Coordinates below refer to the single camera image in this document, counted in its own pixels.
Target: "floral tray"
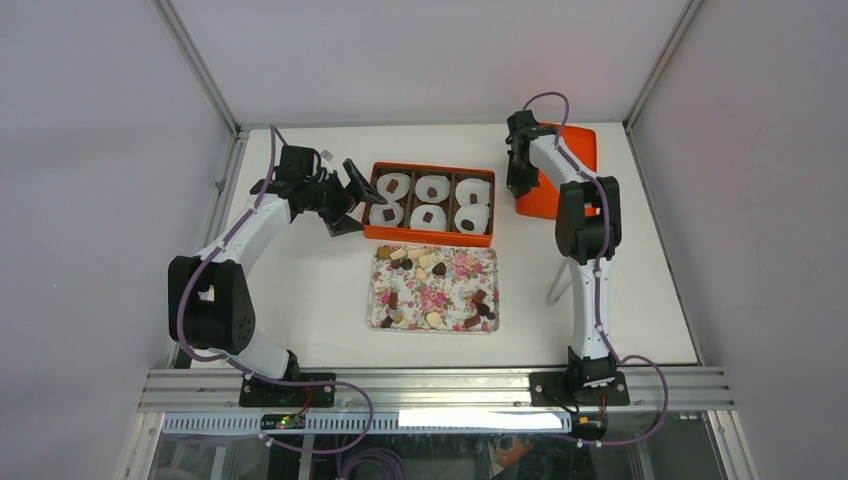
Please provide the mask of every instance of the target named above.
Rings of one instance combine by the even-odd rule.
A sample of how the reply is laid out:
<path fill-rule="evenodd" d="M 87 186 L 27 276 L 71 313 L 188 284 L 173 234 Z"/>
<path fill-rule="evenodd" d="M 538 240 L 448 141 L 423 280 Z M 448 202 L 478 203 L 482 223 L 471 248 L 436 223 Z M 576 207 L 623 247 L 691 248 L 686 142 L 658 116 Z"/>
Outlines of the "floral tray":
<path fill-rule="evenodd" d="M 400 249 L 419 254 L 423 250 L 430 257 L 430 265 L 422 268 L 425 278 L 420 278 L 420 273 L 419 278 L 415 276 L 418 260 L 408 270 L 392 267 L 392 259 L 385 254 Z M 444 275 L 433 273 L 439 263 L 446 267 Z M 480 315 L 478 305 L 472 302 L 480 290 L 485 293 L 480 303 L 491 312 L 488 316 Z M 390 307 L 392 293 L 397 293 L 394 309 Z M 492 333 L 500 325 L 499 296 L 497 256 L 490 248 L 381 245 L 371 270 L 367 321 L 370 327 L 384 331 Z M 428 314 L 433 313 L 438 316 L 431 315 L 428 321 Z M 474 325 L 466 328 L 466 320 L 474 315 L 479 315 L 479 323 L 468 322 Z"/>

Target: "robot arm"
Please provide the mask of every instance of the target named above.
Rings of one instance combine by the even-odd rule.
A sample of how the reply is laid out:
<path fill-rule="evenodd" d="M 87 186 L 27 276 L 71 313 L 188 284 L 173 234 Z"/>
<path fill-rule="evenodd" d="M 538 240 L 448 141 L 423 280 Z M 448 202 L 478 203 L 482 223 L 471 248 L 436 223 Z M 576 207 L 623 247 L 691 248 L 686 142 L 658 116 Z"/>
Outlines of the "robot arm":
<path fill-rule="evenodd" d="M 613 177 L 599 177 L 576 160 L 556 135 L 556 127 L 541 126 L 530 110 L 516 112 L 507 125 L 507 143 L 511 146 L 507 186 L 513 195 L 519 198 L 539 186 L 540 170 L 560 186 L 555 236 L 568 262 L 574 289 L 574 334 L 566 374 L 571 385 L 567 388 L 576 392 L 606 386 L 615 379 L 617 370 L 608 343 L 607 300 L 612 257 L 621 242 L 618 182 Z M 599 185 L 606 195 L 608 231 Z M 599 256 L 604 244 L 606 250 Z"/>
<path fill-rule="evenodd" d="M 314 211 L 324 220 L 330 236 L 360 231 L 362 224 L 348 216 L 361 201 L 385 204 L 350 159 L 343 163 L 350 178 L 343 186 L 336 172 L 328 172 L 318 152 L 286 145 L 273 178 L 251 189 L 238 220 L 193 257 L 178 256 L 168 267 L 168 310 L 171 338 L 185 339 L 195 349 L 223 354 L 254 372 L 271 378 L 296 380 L 297 359 L 256 330 L 256 316 L 247 275 L 259 256 L 297 217 Z M 207 265 L 190 284 L 190 279 Z M 180 304 L 188 294 L 183 311 Z"/>

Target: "glass panel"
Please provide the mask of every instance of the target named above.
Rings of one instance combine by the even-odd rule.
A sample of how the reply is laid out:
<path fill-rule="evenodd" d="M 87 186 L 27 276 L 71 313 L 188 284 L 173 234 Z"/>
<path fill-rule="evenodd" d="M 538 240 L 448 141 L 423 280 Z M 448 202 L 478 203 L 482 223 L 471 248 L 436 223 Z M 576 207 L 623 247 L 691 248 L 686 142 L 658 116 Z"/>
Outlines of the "glass panel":
<path fill-rule="evenodd" d="M 341 456 L 313 455 L 311 472 L 305 467 L 301 471 L 300 454 L 276 446 L 268 448 L 254 435 L 165 435 L 154 461 L 158 476 L 152 471 L 150 478 L 333 480 L 343 478 L 346 472 L 351 480 L 721 479 L 708 424 L 702 418 L 700 414 L 684 415 L 682 419 L 669 415 L 654 436 L 622 447 L 577 448 L 574 441 L 561 436 L 520 432 L 373 434 Z M 650 413 L 610 414 L 604 438 L 632 438 L 647 430 L 655 419 L 656 415 Z M 305 437 L 289 434 L 276 438 L 300 447 Z M 310 441 L 314 449 L 332 449 L 352 438 L 315 435 Z"/>

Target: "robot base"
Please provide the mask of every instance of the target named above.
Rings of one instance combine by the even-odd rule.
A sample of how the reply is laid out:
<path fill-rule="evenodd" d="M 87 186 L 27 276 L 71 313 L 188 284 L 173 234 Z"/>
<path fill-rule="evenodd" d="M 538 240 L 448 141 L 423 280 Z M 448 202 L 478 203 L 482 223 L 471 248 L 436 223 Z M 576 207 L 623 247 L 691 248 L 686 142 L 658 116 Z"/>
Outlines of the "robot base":
<path fill-rule="evenodd" d="M 615 380 L 603 387 L 575 388 L 570 378 L 571 370 L 565 372 L 536 372 L 530 374 L 530 402 L 534 407 L 600 407 L 601 396 L 606 395 L 608 407 L 630 405 L 630 394 L 622 372 L 615 373 Z"/>
<path fill-rule="evenodd" d="M 322 382 L 334 381 L 335 373 L 307 373 L 300 372 L 299 382 Z M 326 392 L 324 387 L 310 387 L 312 389 L 312 401 L 310 407 L 331 408 L 335 402 L 335 387 L 330 387 Z M 242 380 L 241 394 L 239 395 L 239 406 L 244 408 L 300 408 L 309 399 L 309 394 L 303 387 L 281 387 L 251 378 Z"/>

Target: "orange tray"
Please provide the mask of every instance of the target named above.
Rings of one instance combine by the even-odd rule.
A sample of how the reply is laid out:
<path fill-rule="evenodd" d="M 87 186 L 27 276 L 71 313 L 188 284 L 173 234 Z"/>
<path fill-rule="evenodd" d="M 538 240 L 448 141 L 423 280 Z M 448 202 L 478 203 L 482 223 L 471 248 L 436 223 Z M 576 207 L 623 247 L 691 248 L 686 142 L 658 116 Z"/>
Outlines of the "orange tray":
<path fill-rule="evenodd" d="M 410 163 L 377 162 L 371 170 L 371 185 L 376 188 L 377 178 L 387 173 L 403 173 L 410 176 L 409 192 L 406 198 L 398 201 L 403 207 L 403 220 L 400 226 L 384 227 L 371 225 L 368 215 L 371 205 L 365 206 L 362 213 L 362 224 L 365 226 L 365 237 L 395 242 L 406 243 L 430 243 L 437 245 L 456 245 L 460 247 L 488 247 L 492 244 L 494 234 L 495 218 L 495 172 L 491 170 L 475 170 L 469 168 L 441 167 L 433 165 L 417 165 Z M 409 218 L 412 211 L 419 205 L 424 204 L 415 195 L 415 183 L 422 175 L 442 175 L 450 180 L 450 194 L 448 198 L 438 205 L 445 210 L 448 221 L 448 231 L 435 232 L 431 230 L 419 230 L 409 228 Z M 453 218 L 459 204 L 456 202 L 456 184 L 466 178 L 479 178 L 492 185 L 489 198 L 489 224 L 483 235 L 462 233 L 454 225 Z"/>
<path fill-rule="evenodd" d="M 554 123 L 542 123 L 542 125 L 559 126 Z M 565 127 L 563 133 L 565 144 L 577 155 L 577 159 L 583 162 L 592 171 L 598 171 L 598 142 L 595 131 L 580 127 Z M 527 195 L 515 202 L 515 211 L 519 215 L 528 217 L 546 218 L 556 220 L 557 207 L 559 206 L 559 185 L 554 186 L 544 173 L 539 172 L 539 186 Z M 594 209 L 586 210 L 593 214 Z"/>

